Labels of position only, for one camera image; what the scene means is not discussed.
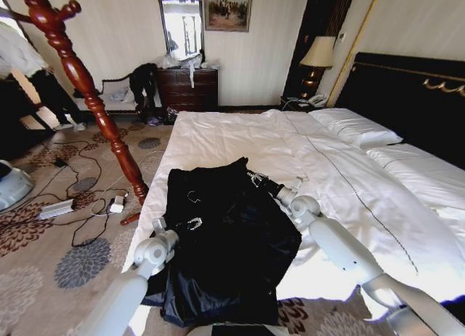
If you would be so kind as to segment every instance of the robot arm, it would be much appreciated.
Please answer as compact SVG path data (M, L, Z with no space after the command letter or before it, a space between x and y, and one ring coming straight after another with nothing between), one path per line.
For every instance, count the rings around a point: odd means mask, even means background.
M161 231L140 243L133 266L108 287L79 328L79 336L122 335L147 292L147 280L173 258L178 240L174 231Z
M255 174L255 179L251 176L255 185L267 189L288 209L297 228L309 228L337 267L351 273L376 302L395 311L387 319L396 335L465 335L465 326L428 294L385 273L371 252L343 225L321 213L315 199L296 196L296 191L263 175Z

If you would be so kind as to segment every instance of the wooden coat rack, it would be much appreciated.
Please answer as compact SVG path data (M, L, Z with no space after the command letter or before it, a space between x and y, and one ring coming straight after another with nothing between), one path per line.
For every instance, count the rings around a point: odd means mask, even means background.
M61 9L52 7L49 0L24 0L24 2L28 5L29 16L16 12L2 12L2 14L33 23L44 32L49 44L57 50L66 75L74 87L82 93L86 106L94 114L100 131L110 141L111 151L116 155L124 175L132 184L134 194L143 205L148 187L142 180L140 169L129 152L127 144L121 139L115 122L105 111L105 105L98 97L91 74L73 51L73 44L65 32L65 21L80 12L81 6L76 0L69 1ZM139 214L133 215L122 220L121 224L126 225L138 218Z

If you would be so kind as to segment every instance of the white shirt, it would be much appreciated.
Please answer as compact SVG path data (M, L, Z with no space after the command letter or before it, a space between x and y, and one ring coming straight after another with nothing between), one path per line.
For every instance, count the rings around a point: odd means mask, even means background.
M32 76L49 65L29 42L13 28L0 22L0 77L8 76L12 68Z

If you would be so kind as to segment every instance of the wooden dresser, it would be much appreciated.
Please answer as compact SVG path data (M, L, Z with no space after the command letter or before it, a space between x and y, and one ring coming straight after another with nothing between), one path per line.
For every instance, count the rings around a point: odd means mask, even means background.
M194 87L191 87L188 69L157 70L157 87L161 105L168 119L166 110L176 111L216 111L218 109L218 70L196 69L194 71Z

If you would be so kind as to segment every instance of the black jacket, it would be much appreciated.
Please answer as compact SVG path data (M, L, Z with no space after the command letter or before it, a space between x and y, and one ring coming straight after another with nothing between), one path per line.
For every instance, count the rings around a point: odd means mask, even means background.
M294 259L300 233L246 174L226 167L173 169L164 215L179 235L173 260L149 280L143 303L161 305L180 326L215 321L276 324L275 288ZM202 219L194 231L186 222Z

